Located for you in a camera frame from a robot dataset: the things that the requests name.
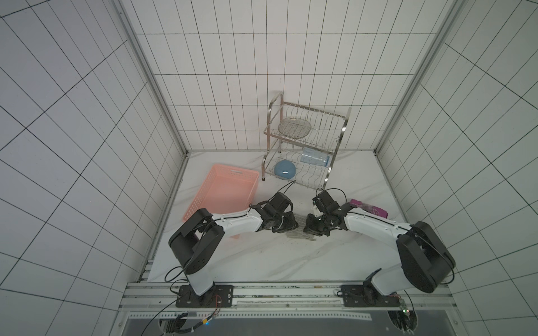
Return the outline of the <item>grey striped dishcloth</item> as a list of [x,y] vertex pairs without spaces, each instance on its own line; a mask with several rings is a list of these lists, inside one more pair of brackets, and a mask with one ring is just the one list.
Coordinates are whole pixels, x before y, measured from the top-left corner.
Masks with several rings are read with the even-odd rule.
[[290,239],[302,239],[307,241],[315,241],[316,236],[307,232],[304,232],[304,227],[298,227],[294,230],[285,232],[285,235]]

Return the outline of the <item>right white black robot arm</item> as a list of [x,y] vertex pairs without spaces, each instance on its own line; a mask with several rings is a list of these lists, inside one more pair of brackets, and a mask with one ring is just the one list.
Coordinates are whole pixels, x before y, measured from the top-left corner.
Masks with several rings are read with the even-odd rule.
[[454,258],[428,223],[391,221],[379,207],[358,200],[339,204],[327,190],[319,191],[312,203],[318,213],[308,215],[306,233],[329,236],[334,230],[356,232],[384,243],[399,255],[396,265],[373,271],[356,289],[342,286],[338,295],[347,307],[386,307],[388,299],[409,288],[433,293],[454,273]]

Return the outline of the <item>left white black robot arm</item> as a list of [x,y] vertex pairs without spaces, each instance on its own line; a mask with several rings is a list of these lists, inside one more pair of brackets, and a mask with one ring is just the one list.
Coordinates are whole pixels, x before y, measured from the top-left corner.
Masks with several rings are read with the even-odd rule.
[[201,208],[188,218],[168,240],[168,246],[181,266],[186,284],[175,293],[178,307],[219,305],[226,294],[209,275],[209,264],[226,237],[269,230],[283,233],[298,228],[292,201],[281,192],[269,200],[250,205],[232,214],[211,214]]

